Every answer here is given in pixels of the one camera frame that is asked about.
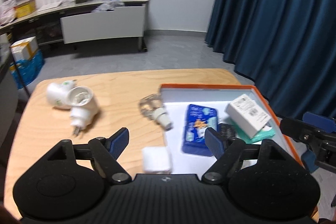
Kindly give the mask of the white plug-in vaporizer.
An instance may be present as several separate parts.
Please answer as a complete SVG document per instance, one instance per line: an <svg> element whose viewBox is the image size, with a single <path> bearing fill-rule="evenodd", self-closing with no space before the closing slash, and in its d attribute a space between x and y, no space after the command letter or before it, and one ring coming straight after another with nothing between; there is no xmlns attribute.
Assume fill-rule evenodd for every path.
<svg viewBox="0 0 336 224"><path fill-rule="evenodd" d="M71 89L66 97L70 106L70 120L73 127L73 135L78 136L85 130L99 112L93 91L86 86L77 86Z"/></svg>

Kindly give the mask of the white square charger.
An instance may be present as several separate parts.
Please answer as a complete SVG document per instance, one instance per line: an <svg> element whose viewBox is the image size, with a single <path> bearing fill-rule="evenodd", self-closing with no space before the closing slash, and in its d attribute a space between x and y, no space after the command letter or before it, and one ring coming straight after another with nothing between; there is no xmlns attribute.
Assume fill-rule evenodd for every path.
<svg viewBox="0 0 336 224"><path fill-rule="evenodd" d="M145 147L142 149L142 168L149 174L170 174L171 154L167 147Z"/></svg>

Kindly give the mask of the teal flat box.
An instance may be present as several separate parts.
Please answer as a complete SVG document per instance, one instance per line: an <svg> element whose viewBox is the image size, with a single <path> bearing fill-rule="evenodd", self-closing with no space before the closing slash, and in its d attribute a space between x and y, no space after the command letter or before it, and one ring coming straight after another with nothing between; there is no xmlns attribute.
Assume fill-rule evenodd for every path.
<svg viewBox="0 0 336 224"><path fill-rule="evenodd" d="M230 118L228 121L235 127L236 137L247 144L257 143L264 139L272 139L276 134L274 128L268 124L264 124L264 127L261 128L258 123L249 120L239 119L239 123L236 123L235 120Z"/></svg>

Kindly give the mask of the orange-rimmed white box tray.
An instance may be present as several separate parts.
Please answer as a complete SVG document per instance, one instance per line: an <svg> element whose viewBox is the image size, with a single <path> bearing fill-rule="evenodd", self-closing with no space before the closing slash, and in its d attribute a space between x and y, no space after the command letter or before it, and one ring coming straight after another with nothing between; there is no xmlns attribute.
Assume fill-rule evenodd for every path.
<svg viewBox="0 0 336 224"><path fill-rule="evenodd" d="M172 160L172 173L192 173L201 177L215 162L215 157L192 155L182 151L186 125L187 107L190 104L217 109L219 122L231 124L226 113L227 105L242 94L253 99L272 119L268 124L275 131L272 140L280 145L299 164L302 163L289 137L283 135L280 122L273 110L255 86L252 85L216 85L216 84L162 84L160 93L163 104L173 122L173 128L165 132L165 145L169 147Z"/></svg>

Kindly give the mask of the white labelled carton box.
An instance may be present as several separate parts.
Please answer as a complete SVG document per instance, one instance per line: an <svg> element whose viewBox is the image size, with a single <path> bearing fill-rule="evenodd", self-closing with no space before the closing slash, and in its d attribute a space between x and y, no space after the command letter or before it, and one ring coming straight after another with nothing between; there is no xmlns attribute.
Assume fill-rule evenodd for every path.
<svg viewBox="0 0 336 224"><path fill-rule="evenodd" d="M253 138L271 120L271 116L246 94L232 100L226 107L226 113L249 138Z"/></svg>

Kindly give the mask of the blue cartoon tin box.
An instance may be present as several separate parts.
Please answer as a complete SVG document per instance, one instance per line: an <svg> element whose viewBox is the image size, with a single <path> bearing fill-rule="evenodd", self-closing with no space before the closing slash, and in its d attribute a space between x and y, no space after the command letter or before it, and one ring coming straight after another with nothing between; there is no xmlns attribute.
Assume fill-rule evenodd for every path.
<svg viewBox="0 0 336 224"><path fill-rule="evenodd" d="M191 155L213 156L205 144L208 127L218 128L218 111L211 107L190 104L187 107L182 151Z"/></svg>

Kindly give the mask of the clear liquid refill bottle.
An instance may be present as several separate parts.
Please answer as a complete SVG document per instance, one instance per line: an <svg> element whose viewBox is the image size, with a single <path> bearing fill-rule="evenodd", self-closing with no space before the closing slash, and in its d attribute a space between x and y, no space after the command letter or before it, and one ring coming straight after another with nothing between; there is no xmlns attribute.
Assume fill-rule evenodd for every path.
<svg viewBox="0 0 336 224"><path fill-rule="evenodd" d="M165 131L173 127L169 114L162 102L160 94L150 94L139 101L139 109L143 116L155 121Z"/></svg>

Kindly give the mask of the white cap with green logo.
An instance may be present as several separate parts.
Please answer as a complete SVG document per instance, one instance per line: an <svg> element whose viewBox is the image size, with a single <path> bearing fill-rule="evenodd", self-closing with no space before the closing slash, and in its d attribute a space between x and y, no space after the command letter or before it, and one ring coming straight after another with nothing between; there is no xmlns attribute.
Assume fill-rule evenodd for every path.
<svg viewBox="0 0 336 224"><path fill-rule="evenodd" d="M47 102L56 109L69 110L71 107L67 103L67 96L75 86L75 80L66 80L60 84L49 84L46 91Z"/></svg>

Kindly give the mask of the blue bag on floor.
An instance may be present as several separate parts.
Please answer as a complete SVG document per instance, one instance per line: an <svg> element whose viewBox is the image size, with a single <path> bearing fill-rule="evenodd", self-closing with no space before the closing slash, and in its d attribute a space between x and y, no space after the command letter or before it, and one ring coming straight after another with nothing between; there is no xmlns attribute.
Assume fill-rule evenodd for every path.
<svg viewBox="0 0 336 224"><path fill-rule="evenodd" d="M45 60L41 50L38 50L31 60L20 60L16 61L15 64L18 67L18 71L21 75L24 85L27 86L28 84L32 83L34 79L36 79L43 65L45 64ZM11 75L15 79L17 88L22 89L23 84L19 80L19 75L15 69L14 63L11 63L10 71Z"/></svg>

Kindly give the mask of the dark blue curtain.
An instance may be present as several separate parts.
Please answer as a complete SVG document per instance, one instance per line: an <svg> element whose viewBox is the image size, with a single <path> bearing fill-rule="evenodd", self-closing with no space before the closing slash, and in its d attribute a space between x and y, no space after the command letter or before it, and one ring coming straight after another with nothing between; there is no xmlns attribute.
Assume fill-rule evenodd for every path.
<svg viewBox="0 0 336 224"><path fill-rule="evenodd" d="M215 0L206 43L280 117L335 117L335 0Z"/></svg>

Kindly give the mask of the white yellow carton on floor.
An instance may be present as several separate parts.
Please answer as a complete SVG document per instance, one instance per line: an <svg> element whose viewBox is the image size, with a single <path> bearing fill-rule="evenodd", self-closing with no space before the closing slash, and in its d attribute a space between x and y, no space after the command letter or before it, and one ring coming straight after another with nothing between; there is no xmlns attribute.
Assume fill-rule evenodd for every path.
<svg viewBox="0 0 336 224"><path fill-rule="evenodd" d="M32 36L13 43L10 46L15 61L31 60L39 50L37 38Z"/></svg>

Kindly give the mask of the white media cabinet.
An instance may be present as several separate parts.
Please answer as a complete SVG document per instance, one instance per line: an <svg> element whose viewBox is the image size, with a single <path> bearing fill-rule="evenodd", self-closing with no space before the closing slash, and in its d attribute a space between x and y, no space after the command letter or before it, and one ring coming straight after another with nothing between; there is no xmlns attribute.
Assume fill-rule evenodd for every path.
<svg viewBox="0 0 336 224"><path fill-rule="evenodd" d="M146 52L144 36L150 0L122 2L123 6L112 11L93 12L104 3L103 0L36 11L1 27L1 34L11 34L13 41L29 35L36 36L40 46L136 38L138 50Z"/></svg>

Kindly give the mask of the yellow cardboard box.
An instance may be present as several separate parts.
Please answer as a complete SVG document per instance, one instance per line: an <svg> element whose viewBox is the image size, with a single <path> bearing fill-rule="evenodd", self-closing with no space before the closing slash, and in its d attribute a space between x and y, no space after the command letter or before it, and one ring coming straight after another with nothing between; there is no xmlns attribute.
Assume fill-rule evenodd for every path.
<svg viewBox="0 0 336 224"><path fill-rule="evenodd" d="M15 7L15 13L17 18L28 16L36 11L36 0L28 0L20 3Z"/></svg>

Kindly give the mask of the white plastic bag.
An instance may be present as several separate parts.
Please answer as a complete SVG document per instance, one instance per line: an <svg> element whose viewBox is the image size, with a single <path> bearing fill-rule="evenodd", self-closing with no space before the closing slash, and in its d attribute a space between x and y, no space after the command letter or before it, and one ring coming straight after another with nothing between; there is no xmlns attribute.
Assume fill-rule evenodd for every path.
<svg viewBox="0 0 336 224"><path fill-rule="evenodd" d="M15 7L17 0L1 0L0 24L5 26L11 23L16 18Z"/></svg>

